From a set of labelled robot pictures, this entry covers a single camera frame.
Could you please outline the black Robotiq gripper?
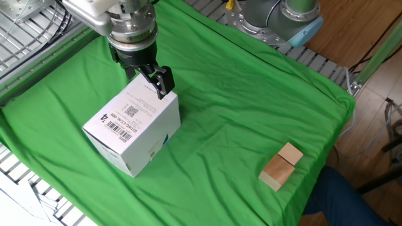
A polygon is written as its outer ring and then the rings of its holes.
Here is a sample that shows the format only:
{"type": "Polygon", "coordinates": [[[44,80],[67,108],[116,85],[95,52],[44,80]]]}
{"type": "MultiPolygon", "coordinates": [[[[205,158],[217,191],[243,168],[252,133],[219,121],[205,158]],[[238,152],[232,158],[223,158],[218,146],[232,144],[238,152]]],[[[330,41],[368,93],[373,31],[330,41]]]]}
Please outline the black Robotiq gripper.
{"type": "Polygon", "coordinates": [[[112,59],[123,66],[127,78],[133,79],[136,76],[136,69],[155,88],[160,100],[175,87],[171,68],[160,67],[156,62],[156,41],[141,50],[120,50],[112,43],[109,43],[109,49],[112,59]]]}

